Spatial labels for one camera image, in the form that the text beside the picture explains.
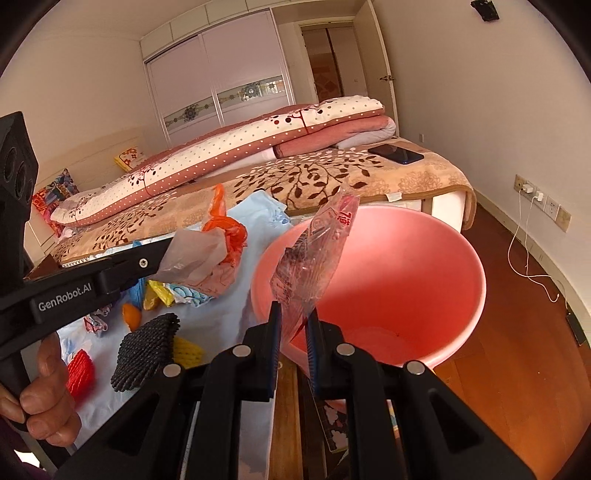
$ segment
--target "red plastic bag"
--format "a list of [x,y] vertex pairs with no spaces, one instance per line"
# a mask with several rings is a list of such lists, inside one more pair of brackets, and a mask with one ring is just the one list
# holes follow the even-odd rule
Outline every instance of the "red plastic bag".
[[228,254],[222,260],[222,263],[229,263],[232,268],[236,268],[240,263],[242,250],[246,246],[246,227],[233,218],[226,216],[226,213],[224,188],[221,183],[218,183],[213,192],[213,200],[209,205],[210,218],[202,226],[201,231],[208,232],[215,227],[224,230]]

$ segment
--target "finger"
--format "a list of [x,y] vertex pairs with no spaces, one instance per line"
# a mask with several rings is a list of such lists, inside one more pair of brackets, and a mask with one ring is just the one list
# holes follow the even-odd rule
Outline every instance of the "finger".
[[61,345],[57,333],[46,337],[39,346],[37,352],[37,368],[39,375],[49,377],[61,362]]
[[37,377],[31,385],[22,391],[20,397],[21,406],[31,415],[49,410],[64,395],[67,381],[68,369],[60,359],[51,375]]
[[20,403],[2,385],[0,385],[0,415],[17,423],[25,423],[25,414]]
[[62,428],[74,413],[74,399],[65,393],[51,409],[33,415],[27,420],[27,429],[33,438],[44,440]]
[[82,421],[80,420],[79,415],[74,412],[66,424],[53,435],[47,437],[46,440],[48,443],[51,443],[56,447],[68,447],[74,443],[74,440],[78,437],[80,428],[82,428]]

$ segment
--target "white cable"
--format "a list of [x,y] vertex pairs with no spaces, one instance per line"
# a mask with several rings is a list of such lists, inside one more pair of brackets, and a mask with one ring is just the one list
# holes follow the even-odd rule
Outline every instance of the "white cable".
[[511,243],[509,244],[509,250],[507,250],[507,261],[509,262],[509,266],[511,267],[511,270],[513,270],[516,274],[518,274],[520,277],[523,278],[527,278],[529,281],[533,282],[533,283],[537,283],[538,285],[541,285],[542,287],[544,287],[544,290],[546,292],[546,295],[548,295],[548,299],[549,301],[551,301],[552,303],[556,303],[558,301],[558,299],[560,298],[560,293],[558,293],[558,295],[556,295],[556,298],[554,300],[552,300],[552,298],[550,297],[550,292],[548,291],[548,289],[546,288],[546,285],[544,285],[543,283],[540,283],[538,281],[533,280],[534,278],[538,278],[538,277],[547,277],[549,279],[551,279],[553,282],[559,283],[562,288],[564,289],[564,285],[562,285],[561,282],[559,282],[558,280],[555,280],[551,275],[529,275],[529,270],[530,270],[530,250],[527,248],[527,238],[528,238],[528,228],[530,225],[530,215],[531,215],[531,208],[534,205],[534,199],[531,199],[531,204],[530,204],[530,211],[527,215],[527,220],[525,221],[525,240],[524,240],[524,246],[525,246],[525,251],[527,252],[527,257],[526,257],[526,262],[525,262],[525,275],[523,273],[519,273],[511,264],[511,248],[513,247],[513,242],[515,241],[515,238],[517,237],[517,233],[519,232],[519,229],[521,228],[521,194],[519,194],[519,222],[517,223],[517,228],[515,230],[515,235],[513,235],[513,238],[511,239]]

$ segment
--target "light blue cloth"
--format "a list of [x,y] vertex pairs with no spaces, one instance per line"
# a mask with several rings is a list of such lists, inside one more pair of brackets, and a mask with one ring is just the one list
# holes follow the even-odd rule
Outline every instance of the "light blue cloth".
[[[198,308],[189,304],[176,304],[169,309],[161,307],[156,311],[143,312],[142,323],[166,312],[176,313],[181,320],[177,335],[204,348],[205,362],[210,362],[219,352],[239,343],[246,329],[256,324],[250,304],[251,280],[256,265],[267,246],[291,228],[284,211],[285,205],[262,190],[228,210],[228,216],[242,223],[248,232],[248,246],[242,253],[234,284],[224,295]],[[133,392],[114,392],[110,384],[119,344],[129,332],[121,316],[121,306],[126,301],[129,301],[127,296],[113,306],[111,314],[106,318],[109,330],[101,338],[87,333],[82,320],[59,331],[63,347],[67,344],[70,352],[84,348],[96,367],[97,386],[78,409],[82,419],[82,430],[76,440],[78,446],[133,395]],[[240,478],[264,480],[267,476],[274,406],[274,401],[242,403]]]

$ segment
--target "metal screw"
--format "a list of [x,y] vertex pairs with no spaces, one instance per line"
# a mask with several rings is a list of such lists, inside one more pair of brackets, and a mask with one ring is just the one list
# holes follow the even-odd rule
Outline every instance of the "metal screw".
[[181,366],[177,364],[168,364],[166,367],[163,368],[162,373],[165,377],[177,377],[181,373]]
[[236,345],[233,349],[232,349],[232,353],[235,356],[248,356],[250,355],[252,352],[251,348],[248,345]]
[[425,366],[421,362],[413,360],[412,362],[407,363],[407,370],[413,375],[422,375],[425,373]]
[[339,355],[351,356],[355,353],[355,347],[350,343],[340,343],[336,347],[336,352]]

